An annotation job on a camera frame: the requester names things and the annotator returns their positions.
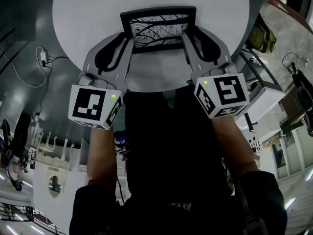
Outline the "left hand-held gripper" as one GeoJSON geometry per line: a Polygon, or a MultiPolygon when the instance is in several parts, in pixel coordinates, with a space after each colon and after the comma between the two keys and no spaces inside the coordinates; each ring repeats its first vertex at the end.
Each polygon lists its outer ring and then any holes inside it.
{"type": "Polygon", "coordinates": [[[123,96],[127,92],[124,82],[133,54],[134,40],[126,39],[124,32],[111,35],[87,54],[84,70],[95,70],[97,74],[115,69],[114,79],[82,72],[77,85],[72,85],[69,100],[68,118],[82,126],[109,130],[123,106],[123,96]],[[112,66],[116,49],[122,48],[112,66]]]}

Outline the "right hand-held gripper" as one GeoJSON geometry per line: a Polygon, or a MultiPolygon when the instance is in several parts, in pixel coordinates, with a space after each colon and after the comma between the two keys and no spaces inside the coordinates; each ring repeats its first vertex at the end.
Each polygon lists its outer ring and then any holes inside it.
{"type": "Polygon", "coordinates": [[[226,44],[212,32],[196,26],[195,37],[200,42],[204,61],[210,62],[202,64],[191,39],[183,31],[181,40],[192,69],[195,98],[210,119],[236,115],[249,103],[244,75],[231,62],[226,44]]]}

